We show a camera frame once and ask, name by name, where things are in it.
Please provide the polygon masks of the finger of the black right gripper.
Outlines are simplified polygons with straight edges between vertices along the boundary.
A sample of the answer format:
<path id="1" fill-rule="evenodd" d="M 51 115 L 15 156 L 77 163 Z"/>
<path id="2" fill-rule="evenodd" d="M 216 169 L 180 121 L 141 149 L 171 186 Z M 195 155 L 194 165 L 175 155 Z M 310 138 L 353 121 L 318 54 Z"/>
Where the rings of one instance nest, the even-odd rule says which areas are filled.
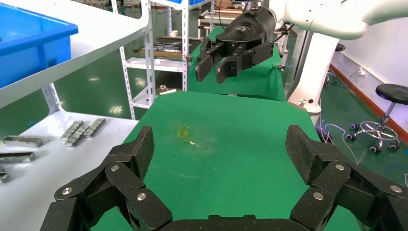
<path id="1" fill-rule="evenodd" d="M 231 41 L 211 41 L 204 37 L 200 46 L 200 54 L 197 56 L 195 68 L 196 79 L 203 81 L 214 66 L 217 67 L 217 82 L 224 82 L 227 78 L 234 76 L 234 63 L 231 56 L 234 43 Z"/>
<path id="2" fill-rule="evenodd" d="M 253 48 L 239 44 L 231 55 L 217 67 L 217 83 L 222 84 L 229 77 L 237 77 L 241 71 L 252 68 L 273 56 L 274 43 L 266 41 Z"/>

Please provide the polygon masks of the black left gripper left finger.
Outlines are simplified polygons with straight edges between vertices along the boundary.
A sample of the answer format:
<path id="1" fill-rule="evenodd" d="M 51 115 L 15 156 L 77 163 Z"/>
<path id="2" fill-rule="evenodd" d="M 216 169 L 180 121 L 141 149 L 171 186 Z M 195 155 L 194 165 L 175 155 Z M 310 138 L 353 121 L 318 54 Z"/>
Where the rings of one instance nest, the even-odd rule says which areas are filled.
<path id="1" fill-rule="evenodd" d="M 154 154 L 153 129 L 113 147 L 95 169 L 60 187 L 41 225 L 43 231 L 88 231 L 117 208 L 135 231 L 158 231 L 172 221 L 170 209 L 146 187 Z"/>

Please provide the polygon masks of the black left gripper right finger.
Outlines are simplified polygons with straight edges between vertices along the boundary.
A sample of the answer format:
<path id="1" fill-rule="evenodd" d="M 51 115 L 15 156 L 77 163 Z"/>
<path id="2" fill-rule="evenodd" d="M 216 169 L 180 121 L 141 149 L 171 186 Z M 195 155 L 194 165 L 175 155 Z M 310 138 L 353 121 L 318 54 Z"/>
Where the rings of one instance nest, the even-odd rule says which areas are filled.
<path id="1" fill-rule="evenodd" d="M 343 207 L 372 231 L 407 230 L 407 189 L 352 163 L 334 145 L 310 139 L 298 125 L 288 127 L 285 147 L 308 185 L 291 220 L 321 231 L 336 208 Z"/>

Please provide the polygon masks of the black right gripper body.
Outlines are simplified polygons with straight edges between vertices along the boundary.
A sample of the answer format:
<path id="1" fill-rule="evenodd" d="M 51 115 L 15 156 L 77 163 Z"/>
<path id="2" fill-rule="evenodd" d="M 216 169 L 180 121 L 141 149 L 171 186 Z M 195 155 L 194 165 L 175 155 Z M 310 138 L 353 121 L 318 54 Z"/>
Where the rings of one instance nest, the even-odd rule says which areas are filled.
<path id="1" fill-rule="evenodd" d="M 245 44 L 253 48 L 270 41 L 276 27 L 272 11 L 265 7 L 248 10 L 236 17 L 224 30 L 216 35 L 217 43 Z"/>

